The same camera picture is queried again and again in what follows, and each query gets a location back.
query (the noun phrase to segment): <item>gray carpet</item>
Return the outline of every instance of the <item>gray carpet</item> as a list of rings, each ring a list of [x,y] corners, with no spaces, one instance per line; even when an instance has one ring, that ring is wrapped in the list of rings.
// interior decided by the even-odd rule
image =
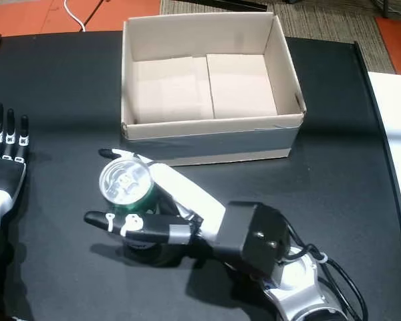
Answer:
[[[394,73],[374,19],[380,12],[369,0],[305,0],[297,5],[274,0],[258,2],[268,3],[268,11],[279,16],[285,35],[348,43],[358,41],[369,71]],[[175,0],[162,0],[160,6],[161,14],[220,11],[224,10]]]
[[[0,0],[0,5],[5,5],[7,3],[15,3],[15,2],[27,2],[27,1],[39,1],[39,0]]]

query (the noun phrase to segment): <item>open cardboard box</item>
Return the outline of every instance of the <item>open cardboard box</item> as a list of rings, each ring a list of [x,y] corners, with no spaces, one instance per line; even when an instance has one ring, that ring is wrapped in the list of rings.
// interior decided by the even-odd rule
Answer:
[[[126,148],[170,165],[288,156],[306,108],[273,13],[131,18],[122,51]]]

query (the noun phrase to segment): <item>black tabletop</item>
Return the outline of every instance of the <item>black tabletop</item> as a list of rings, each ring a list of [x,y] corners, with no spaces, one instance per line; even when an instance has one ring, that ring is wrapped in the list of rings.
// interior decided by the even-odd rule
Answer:
[[[6,37],[0,102],[31,120],[32,154],[9,227],[8,312],[28,320],[273,320],[224,267],[184,258],[153,268],[83,222],[118,146],[120,32]],[[288,39],[307,104],[289,158],[177,168],[220,201],[280,209],[341,263],[371,320],[401,320],[401,212],[380,123],[354,45]]]

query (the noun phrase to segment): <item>gray tape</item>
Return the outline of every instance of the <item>gray tape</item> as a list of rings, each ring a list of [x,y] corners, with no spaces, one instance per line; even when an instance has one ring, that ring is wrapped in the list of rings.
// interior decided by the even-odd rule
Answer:
[[[169,244],[188,244],[191,236],[189,225],[169,225]]]
[[[291,148],[298,127],[126,140],[124,149],[152,159],[261,152]]]

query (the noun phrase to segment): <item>can lid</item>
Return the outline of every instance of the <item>can lid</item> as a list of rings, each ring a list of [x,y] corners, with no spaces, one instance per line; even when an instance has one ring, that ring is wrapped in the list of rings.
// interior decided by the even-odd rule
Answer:
[[[135,204],[153,186],[148,167],[138,158],[117,158],[108,163],[100,175],[103,196],[117,205]]]

